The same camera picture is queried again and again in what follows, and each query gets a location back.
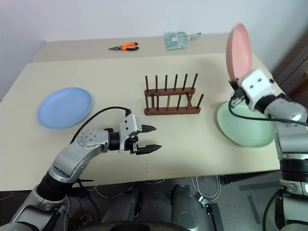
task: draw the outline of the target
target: table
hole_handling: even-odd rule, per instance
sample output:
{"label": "table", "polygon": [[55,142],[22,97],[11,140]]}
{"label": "table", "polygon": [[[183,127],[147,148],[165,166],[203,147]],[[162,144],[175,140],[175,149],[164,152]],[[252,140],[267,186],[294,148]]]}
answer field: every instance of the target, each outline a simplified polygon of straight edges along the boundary
{"label": "table", "polygon": [[[270,73],[253,55],[254,67]],[[188,74],[186,86],[198,73],[192,105],[204,94],[201,112],[197,115],[146,116],[144,114],[144,76],[150,88],[178,85]],[[229,100],[232,88],[228,83],[225,53],[185,54],[157,57],[100,58],[29,63],[0,103],[0,191],[30,190],[45,175],[56,155],[69,144],[81,124],[62,130],[40,125],[37,109],[44,98],[65,87],[80,87],[93,96],[88,117],[102,108],[124,106],[152,125],[156,131],[139,135],[140,146],[160,144],[158,151],[134,155],[107,152],[95,157],[81,175],[92,179],[85,185],[114,184],[140,180],[180,178],[275,170],[279,168],[274,142],[262,148],[241,147],[219,130],[216,113]],[[167,102],[160,97],[160,105]],[[176,105],[177,97],[170,106]],[[106,112],[86,127],[115,128],[124,118],[122,111]]]}

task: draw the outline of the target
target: pink plate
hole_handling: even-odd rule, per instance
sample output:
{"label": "pink plate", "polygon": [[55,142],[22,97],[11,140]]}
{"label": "pink plate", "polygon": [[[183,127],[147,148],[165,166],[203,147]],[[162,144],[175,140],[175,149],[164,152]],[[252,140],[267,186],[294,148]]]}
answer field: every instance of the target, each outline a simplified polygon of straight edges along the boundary
{"label": "pink plate", "polygon": [[226,51],[227,70],[232,82],[236,82],[252,70],[252,50],[245,26],[237,24],[230,33]]}

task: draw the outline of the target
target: orange handle pliers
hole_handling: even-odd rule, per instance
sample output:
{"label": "orange handle pliers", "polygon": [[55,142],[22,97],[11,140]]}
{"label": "orange handle pliers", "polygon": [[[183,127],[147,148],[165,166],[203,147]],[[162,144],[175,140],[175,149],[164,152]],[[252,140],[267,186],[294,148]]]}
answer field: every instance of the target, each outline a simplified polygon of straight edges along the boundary
{"label": "orange handle pliers", "polygon": [[139,47],[133,47],[133,46],[137,46],[137,45],[138,45],[137,42],[130,42],[130,43],[122,44],[121,46],[118,46],[118,47],[109,48],[108,50],[136,51],[139,49]]}

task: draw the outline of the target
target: gray floor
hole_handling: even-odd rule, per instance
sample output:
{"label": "gray floor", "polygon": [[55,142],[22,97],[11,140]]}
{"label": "gray floor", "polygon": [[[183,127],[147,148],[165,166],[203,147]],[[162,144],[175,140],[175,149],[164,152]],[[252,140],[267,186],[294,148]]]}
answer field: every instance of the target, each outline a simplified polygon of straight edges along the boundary
{"label": "gray floor", "polygon": [[[262,214],[266,203],[277,191],[279,185],[280,173],[273,172],[258,177],[249,178],[221,186],[220,197],[215,203],[218,203],[225,231],[260,231]],[[199,195],[192,186],[191,178],[166,180],[157,185],[144,184],[136,182],[134,189],[137,189],[143,195],[142,209],[139,220],[159,220],[170,222],[171,191],[177,184],[189,185],[191,192],[195,195],[195,207],[198,219],[201,225],[200,230],[213,230],[210,217],[198,202]],[[112,196],[129,188],[131,183],[99,186],[101,193]],[[216,190],[215,177],[199,178],[200,190],[204,194],[212,194]],[[7,196],[10,192],[0,192],[0,198]],[[18,206],[27,197],[28,192],[14,192],[13,195],[0,201],[0,224],[9,222],[10,218]],[[108,209],[111,199],[105,199],[99,196],[95,191],[91,191],[91,196],[97,206],[100,208],[103,216]],[[80,205],[76,198],[70,198],[69,217],[80,216]],[[96,213],[93,205],[87,199],[80,199],[84,213],[89,213],[96,219]],[[268,230],[278,230],[274,223],[274,210],[271,206],[267,218]],[[63,230],[63,219],[58,221],[56,231]]]}

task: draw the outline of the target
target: white wall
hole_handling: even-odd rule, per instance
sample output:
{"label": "white wall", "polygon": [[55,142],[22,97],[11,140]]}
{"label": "white wall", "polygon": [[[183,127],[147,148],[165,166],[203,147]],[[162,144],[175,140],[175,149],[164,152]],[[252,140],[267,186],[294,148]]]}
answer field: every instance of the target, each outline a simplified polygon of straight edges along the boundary
{"label": "white wall", "polygon": [[226,33],[243,22],[272,70],[308,28],[307,9],[307,0],[0,0],[0,99],[46,40]]}

